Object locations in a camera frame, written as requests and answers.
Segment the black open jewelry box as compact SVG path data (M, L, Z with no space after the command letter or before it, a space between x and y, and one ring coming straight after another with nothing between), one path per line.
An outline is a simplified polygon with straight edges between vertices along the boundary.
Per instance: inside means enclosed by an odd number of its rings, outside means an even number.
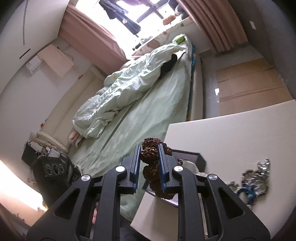
M197 168L199 169L200 171L200 174L197 175L197 176L202 176L202 177L206 177L207 175L204 173L205 171L205 168L206 168L206 161L205 159L202 157L202 155L200 153L193 153L193 152L186 152L186 151L180 151L180 150L172 150L172 154L173 154L173 157L175 159L177 159L177 161L184 161L184 160L188 160L190 162L193 162L196 164ZM180 173L180 174L187 174L187 175L190 175L190 176L193 176L194 174L188 170L187 168L184 168L183 166L180 166L180 167L174 167L173 168L173 178L175 180L176 177L177 177L177 173ZM150 188L149 186L149 182L146 180L145 181L145 184L143 185L143 188L142 188L147 194L150 194L151 196L163 201L163 202L166 202L174 207L178 207L178 194L175 194L173 196L172 199L168 200L168 199L165 199L165 198L159 198L156 196L155 192L152 191L152 189Z

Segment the pink striped pillow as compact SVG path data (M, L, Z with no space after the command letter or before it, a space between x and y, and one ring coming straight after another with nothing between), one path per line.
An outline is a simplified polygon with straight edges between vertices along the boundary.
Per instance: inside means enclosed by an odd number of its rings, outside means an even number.
M84 140L84 137L75 130L72 130L68 136L68 142L70 143L70 145L78 149L80 148L83 140Z

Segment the black bag beside bed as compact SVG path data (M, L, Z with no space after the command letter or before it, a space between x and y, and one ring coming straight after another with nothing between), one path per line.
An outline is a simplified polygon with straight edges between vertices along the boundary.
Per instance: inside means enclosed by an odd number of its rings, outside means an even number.
M74 182L81 177L81 170L70 158L51 148L41 151L26 142L22 161L32 171L37 187L46 206L50 207Z

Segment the bed with green sheet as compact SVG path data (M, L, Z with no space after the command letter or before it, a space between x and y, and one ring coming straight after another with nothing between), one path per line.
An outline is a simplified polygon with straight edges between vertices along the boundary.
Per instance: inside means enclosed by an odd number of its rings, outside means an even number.
M83 174L104 175L131 155L145 138L163 140L172 123L189 117L194 67L192 54L178 52L170 72L160 75L143 96L121 109L99 138L84 138L80 148L71 148L69 156Z

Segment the pale green crumpled duvet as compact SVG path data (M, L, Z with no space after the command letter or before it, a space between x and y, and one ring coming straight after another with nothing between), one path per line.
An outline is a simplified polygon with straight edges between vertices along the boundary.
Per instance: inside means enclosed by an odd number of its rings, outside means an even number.
M99 138L118 112L140 99L159 79L161 66L178 52L192 54L187 36L181 44L162 45L136 59L135 63L109 75L104 87L88 99L72 119L74 129L84 138Z

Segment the cream padded headboard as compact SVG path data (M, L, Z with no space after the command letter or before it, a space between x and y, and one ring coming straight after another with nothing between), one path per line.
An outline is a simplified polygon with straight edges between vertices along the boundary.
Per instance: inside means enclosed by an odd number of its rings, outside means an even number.
M73 131L72 119L75 113L103 88L104 80L105 76L91 66L60 99L41 130L36 134L30 133L29 140L67 153L70 148L68 137Z

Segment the black item on bed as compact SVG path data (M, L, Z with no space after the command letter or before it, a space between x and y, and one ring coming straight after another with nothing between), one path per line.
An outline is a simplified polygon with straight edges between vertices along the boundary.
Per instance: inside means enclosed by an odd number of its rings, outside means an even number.
M175 65L175 63L177 62L177 59L178 59L177 55L172 54L171 59L161 66L161 75L170 72L173 66Z

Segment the pink left curtain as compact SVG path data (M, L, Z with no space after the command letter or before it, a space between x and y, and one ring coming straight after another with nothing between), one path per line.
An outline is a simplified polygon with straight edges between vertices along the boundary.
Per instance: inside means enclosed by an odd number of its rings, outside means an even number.
M118 71L127 62L112 33L72 4L67 5L58 36L106 75Z

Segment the pink curtain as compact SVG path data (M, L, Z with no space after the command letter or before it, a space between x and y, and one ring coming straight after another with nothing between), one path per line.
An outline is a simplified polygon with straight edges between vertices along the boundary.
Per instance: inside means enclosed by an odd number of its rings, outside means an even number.
M248 42L243 26L229 1L178 1L185 12L207 36L215 53L232 50Z
M106 75L118 71L127 62L112 33L72 4L67 5L58 36Z

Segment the cartoon print window seat cushion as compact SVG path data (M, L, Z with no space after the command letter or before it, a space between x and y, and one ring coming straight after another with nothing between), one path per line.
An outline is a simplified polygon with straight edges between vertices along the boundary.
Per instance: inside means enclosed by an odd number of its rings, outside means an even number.
M181 20L181 19L173 20L168 25L163 26L163 28L157 32L157 35L155 37L151 37L144 44L141 44L133 52L131 57L138 58L139 56L142 56L146 53L150 53L152 50L165 44L165 42L169 39L170 34L173 31L178 30L178 29L185 27L185 26L192 24L192 23L194 23L194 22L190 17L187 17L183 20Z

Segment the dark clothes hanging at window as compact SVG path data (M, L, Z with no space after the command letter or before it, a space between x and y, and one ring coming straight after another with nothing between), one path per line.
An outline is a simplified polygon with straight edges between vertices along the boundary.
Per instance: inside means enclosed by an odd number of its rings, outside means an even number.
M119 6L116 1L101 0L99 4L106 11L111 20L119 20L133 35L137 35L140 32L140 25L131 20L127 16L128 11Z

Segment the pink right curtain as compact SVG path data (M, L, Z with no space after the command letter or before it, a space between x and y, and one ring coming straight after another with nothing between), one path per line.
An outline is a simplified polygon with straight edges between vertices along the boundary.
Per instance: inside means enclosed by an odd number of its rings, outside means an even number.
M229 1L178 1L185 12L207 36L215 53L232 50L248 42L243 26Z

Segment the dark plush on windowsill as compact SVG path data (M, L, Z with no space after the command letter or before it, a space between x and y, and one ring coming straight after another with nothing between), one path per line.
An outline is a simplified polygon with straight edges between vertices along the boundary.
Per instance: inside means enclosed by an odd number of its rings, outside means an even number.
M189 16L176 0L169 0L168 5L175 11L175 15L180 16L182 20Z

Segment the white wall air conditioner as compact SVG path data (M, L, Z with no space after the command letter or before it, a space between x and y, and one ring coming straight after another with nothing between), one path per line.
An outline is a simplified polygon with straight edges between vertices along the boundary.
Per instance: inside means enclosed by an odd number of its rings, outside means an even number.
M38 55L35 55L30 61L27 62L25 67L27 71L30 73L30 75L33 76L34 74L36 74L36 72L38 72L38 70L42 67L43 64L44 60L39 58Z

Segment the white wall socket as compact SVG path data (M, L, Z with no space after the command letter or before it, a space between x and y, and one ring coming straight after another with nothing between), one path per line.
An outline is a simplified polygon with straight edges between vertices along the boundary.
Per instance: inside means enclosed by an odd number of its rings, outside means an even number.
M252 29L256 30L255 23L253 21L249 21L249 22L250 22L250 25L251 25Z

